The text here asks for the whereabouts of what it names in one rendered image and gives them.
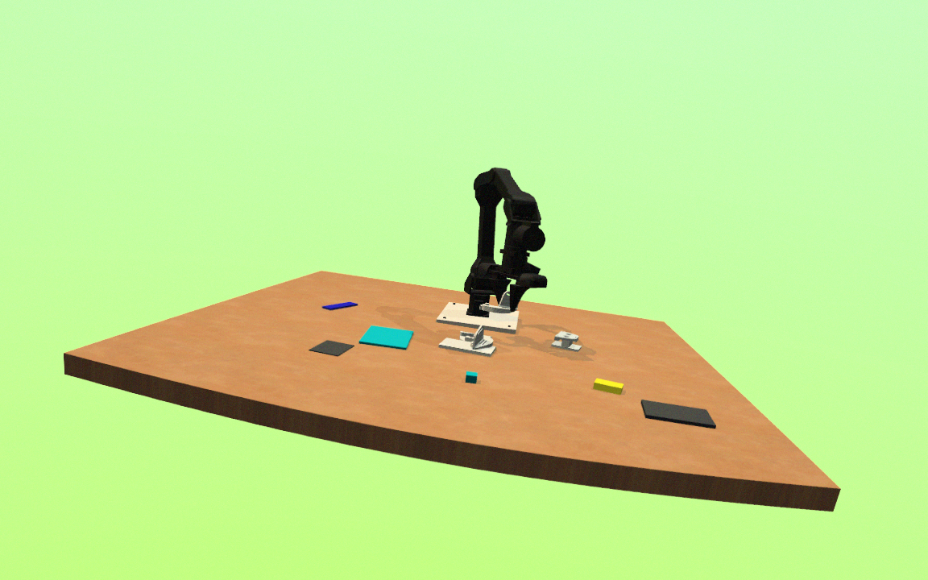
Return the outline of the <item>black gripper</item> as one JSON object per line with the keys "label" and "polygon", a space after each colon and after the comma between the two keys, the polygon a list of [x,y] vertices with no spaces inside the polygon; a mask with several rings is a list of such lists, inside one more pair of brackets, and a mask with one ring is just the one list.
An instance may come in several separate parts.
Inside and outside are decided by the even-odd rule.
{"label": "black gripper", "polygon": [[511,312],[513,312],[516,311],[520,298],[529,288],[546,288],[548,280],[544,275],[528,274],[529,269],[525,269],[526,258],[531,255],[528,250],[504,245],[500,253],[503,254],[502,265],[482,262],[478,267],[478,274],[484,276],[491,274],[491,278],[487,280],[491,281],[498,305],[506,288],[511,284],[511,280],[506,278],[516,280],[515,284],[511,284]]}

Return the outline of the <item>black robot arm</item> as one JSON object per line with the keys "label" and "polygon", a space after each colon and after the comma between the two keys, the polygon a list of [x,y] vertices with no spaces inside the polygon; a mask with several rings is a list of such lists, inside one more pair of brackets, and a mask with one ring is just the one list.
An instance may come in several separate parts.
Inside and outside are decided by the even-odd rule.
{"label": "black robot arm", "polygon": [[[491,168],[480,173],[474,180],[474,197],[480,206],[478,225],[478,259],[470,268],[470,274],[464,283],[464,291],[469,294],[468,316],[489,318],[488,311],[479,311],[480,305],[490,301],[495,295],[491,274],[478,274],[482,262],[494,261],[496,210],[504,199],[503,211],[506,214],[506,246],[522,247],[530,252],[537,252],[545,244],[544,231],[541,226],[537,199],[520,190],[512,179],[511,170]],[[474,289],[471,289],[474,288]]]}

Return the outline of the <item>cyan flat rectangular plate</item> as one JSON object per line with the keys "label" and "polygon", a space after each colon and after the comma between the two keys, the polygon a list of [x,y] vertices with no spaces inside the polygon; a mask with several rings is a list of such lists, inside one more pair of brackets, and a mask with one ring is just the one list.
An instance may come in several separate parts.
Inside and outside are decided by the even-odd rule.
{"label": "cyan flat rectangular plate", "polygon": [[390,346],[390,348],[406,350],[412,335],[413,331],[371,326],[358,344]]}

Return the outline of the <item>blue flat bar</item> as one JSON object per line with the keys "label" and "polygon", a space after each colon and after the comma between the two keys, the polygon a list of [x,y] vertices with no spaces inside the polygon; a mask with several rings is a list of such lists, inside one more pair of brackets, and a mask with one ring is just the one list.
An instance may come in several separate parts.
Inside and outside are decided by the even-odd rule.
{"label": "blue flat bar", "polygon": [[356,304],[356,302],[342,302],[341,304],[327,305],[327,307],[323,307],[323,309],[325,309],[325,311],[337,311],[338,309],[349,307],[358,307],[358,304]]}

